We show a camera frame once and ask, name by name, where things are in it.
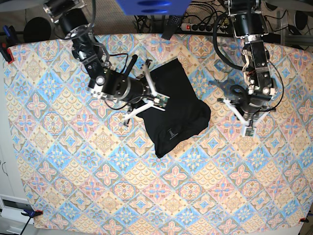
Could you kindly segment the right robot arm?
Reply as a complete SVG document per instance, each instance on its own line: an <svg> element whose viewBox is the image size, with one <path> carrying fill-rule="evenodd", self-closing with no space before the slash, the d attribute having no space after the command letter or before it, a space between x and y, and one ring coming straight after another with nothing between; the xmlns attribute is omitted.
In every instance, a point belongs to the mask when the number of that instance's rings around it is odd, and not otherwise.
<svg viewBox="0 0 313 235"><path fill-rule="evenodd" d="M149 108L165 111L169 96L157 92L149 71L151 60L147 59L141 65L142 73L137 78L129 76L137 55L132 56L127 68L121 72L112 69L110 54L93 32L96 3L92 2L91 22L83 13L84 6L82 0L48 0L43 9L60 27L64 34L61 39L73 42L72 54L83 64L90 77L87 86L89 94L105 102L123 102L129 108L123 117L125 125L129 119Z"/></svg>

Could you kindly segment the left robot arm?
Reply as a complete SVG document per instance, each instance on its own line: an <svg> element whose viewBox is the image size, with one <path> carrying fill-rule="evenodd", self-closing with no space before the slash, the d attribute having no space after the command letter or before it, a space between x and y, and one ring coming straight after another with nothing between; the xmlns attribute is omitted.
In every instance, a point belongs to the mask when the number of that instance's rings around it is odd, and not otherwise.
<svg viewBox="0 0 313 235"><path fill-rule="evenodd" d="M243 73L245 86L231 85L229 91L235 99L220 98L218 101L225 104L240 121L243 135L252 137L256 134L255 126L269 112L275 111L268 103L278 91L277 83L270 75L269 52L262 39L268 34L268 28L259 0L226 0L223 7L225 12L217 17L213 25L214 50L225 64ZM229 19L234 37L245 42L241 50L243 66L235 65L219 49L217 31L222 19Z"/></svg>

